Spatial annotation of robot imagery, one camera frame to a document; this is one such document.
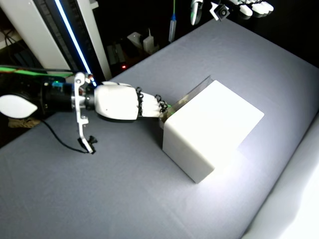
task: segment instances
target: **robotic arm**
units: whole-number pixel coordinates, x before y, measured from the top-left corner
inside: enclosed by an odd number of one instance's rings
[[[136,120],[138,117],[158,118],[166,108],[159,96],[143,93],[140,88],[115,82],[103,82],[91,87],[90,75],[76,73],[74,83],[61,82],[61,77],[41,76],[0,79],[0,112],[8,117],[23,119],[36,111],[76,113],[81,146],[94,153],[94,137],[88,140],[83,127],[89,123],[82,109],[95,110],[99,115],[112,120]]]

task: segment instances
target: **camera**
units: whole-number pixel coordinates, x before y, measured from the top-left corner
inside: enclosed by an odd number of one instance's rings
[[[223,4],[218,5],[214,12],[216,13],[220,21],[224,20],[230,14],[226,6]]]

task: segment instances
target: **led light strip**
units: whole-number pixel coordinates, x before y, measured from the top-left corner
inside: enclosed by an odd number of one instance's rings
[[[80,58],[81,58],[81,60],[82,60],[82,62],[83,62],[83,65],[84,65],[84,67],[85,67],[85,70],[87,71],[87,73],[91,74],[90,68],[89,68],[88,64],[86,63],[86,60],[85,60],[85,58],[84,58],[84,55],[83,55],[83,53],[82,53],[82,51],[81,51],[81,48],[80,48],[80,46],[79,46],[78,41],[77,41],[76,38],[75,38],[75,35],[74,35],[73,31],[72,31],[72,28],[71,28],[71,26],[70,26],[70,23],[69,23],[69,21],[68,21],[68,18],[67,18],[66,15],[65,15],[65,12],[64,12],[63,7],[62,7],[62,5],[61,5],[61,3],[60,3],[60,0],[54,0],[54,1],[55,1],[56,6],[57,6],[58,9],[59,9],[59,12],[60,12],[61,17],[62,17],[62,19],[63,19],[63,21],[64,21],[65,26],[66,26],[66,28],[68,29],[68,32],[69,32],[69,34],[70,34],[70,36],[71,36],[71,38],[72,38],[72,41],[73,41],[73,43],[74,43],[74,46],[75,46],[76,50],[77,50],[78,53],[79,53],[79,56],[80,56]],[[96,82],[94,81],[94,78],[91,78],[91,81],[92,81],[93,85],[96,86]]]

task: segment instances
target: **green cable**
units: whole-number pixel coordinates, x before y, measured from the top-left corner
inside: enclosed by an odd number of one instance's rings
[[[23,75],[30,75],[30,76],[59,76],[59,77],[68,77],[73,75],[73,73],[61,73],[61,74],[45,74],[45,73],[38,73],[33,71],[26,71],[26,70],[16,70],[15,68],[9,68],[9,67],[0,67],[0,72],[12,72],[17,74],[23,74]]]

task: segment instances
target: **gray tabletop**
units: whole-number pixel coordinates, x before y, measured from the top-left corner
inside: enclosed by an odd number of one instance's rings
[[[174,103],[208,75],[265,113],[223,174],[194,184],[156,120],[89,113],[94,155],[44,125],[0,150],[1,238],[240,238],[319,109],[319,69],[230,22],[210,21],[114,79]],[[75,114],[48,122],[78,147]]]

